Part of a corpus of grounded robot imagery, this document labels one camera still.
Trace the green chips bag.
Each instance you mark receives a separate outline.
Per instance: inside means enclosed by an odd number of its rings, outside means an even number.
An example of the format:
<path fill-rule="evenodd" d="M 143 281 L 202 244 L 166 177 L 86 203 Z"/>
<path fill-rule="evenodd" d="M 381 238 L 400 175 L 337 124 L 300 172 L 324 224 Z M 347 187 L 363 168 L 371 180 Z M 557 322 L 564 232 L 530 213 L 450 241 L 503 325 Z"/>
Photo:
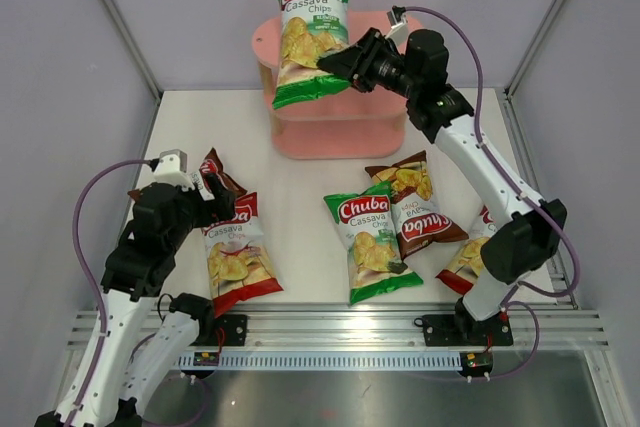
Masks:
<path fill-rule="evenodd" d="M 272 106 L 338 94 L 348 82 L 321 70 L 317 61 L 349 46 L 349 0 L 278 0 L 280 52 Z"/>
<path fill-rule="evenodd" d="M 392 215 L 391 183 L 324 197 L 347 252 L 349 303 L 423 284 L 402 260 Z"/>

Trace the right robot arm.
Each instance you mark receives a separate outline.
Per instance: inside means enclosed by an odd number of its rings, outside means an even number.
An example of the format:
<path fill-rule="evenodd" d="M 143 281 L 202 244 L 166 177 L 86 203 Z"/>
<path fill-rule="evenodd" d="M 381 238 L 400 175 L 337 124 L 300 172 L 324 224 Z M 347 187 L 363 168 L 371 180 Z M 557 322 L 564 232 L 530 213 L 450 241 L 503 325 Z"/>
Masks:
<path fill-rule="evenodd" d="M 380 86 L 405 98 L 411 123 L 454 162 L 488 208 L 497 231 L 480 249 L 484 270 L 451 316 L 456 336 L 471 344 L 505 319 L 516 286 L 557 253 L 567 210 L 560 200 L 545 200 L 492 153 L 478 125 L 479 108 L 447 81 L 448 61 L 435 31 L 411 32 L 399 53 L 371 28 L 351 46 L 321 55 L 317 66 L 359 92 Z"/>

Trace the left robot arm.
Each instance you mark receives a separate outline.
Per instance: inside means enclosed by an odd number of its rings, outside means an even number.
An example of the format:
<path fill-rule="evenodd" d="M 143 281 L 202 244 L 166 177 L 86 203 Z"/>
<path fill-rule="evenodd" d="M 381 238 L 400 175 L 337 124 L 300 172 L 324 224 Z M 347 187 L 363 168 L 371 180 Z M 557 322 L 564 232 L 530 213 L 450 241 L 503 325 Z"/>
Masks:
<path fill-rule="evenodd" d="M 148 346 L 134 352 L 137 336 L 188 235 L 234 216 L 236 193 L 216 173 L 194 172 L 184 188 L 155 181 L 140 189 L 132 217 L 107 257 L 99 315 L 79 370 L 58 406 L 39 426 L 140 426 L 155 390 L 191 343 L 215 335 L 210 301 L 181 294 Z"/>

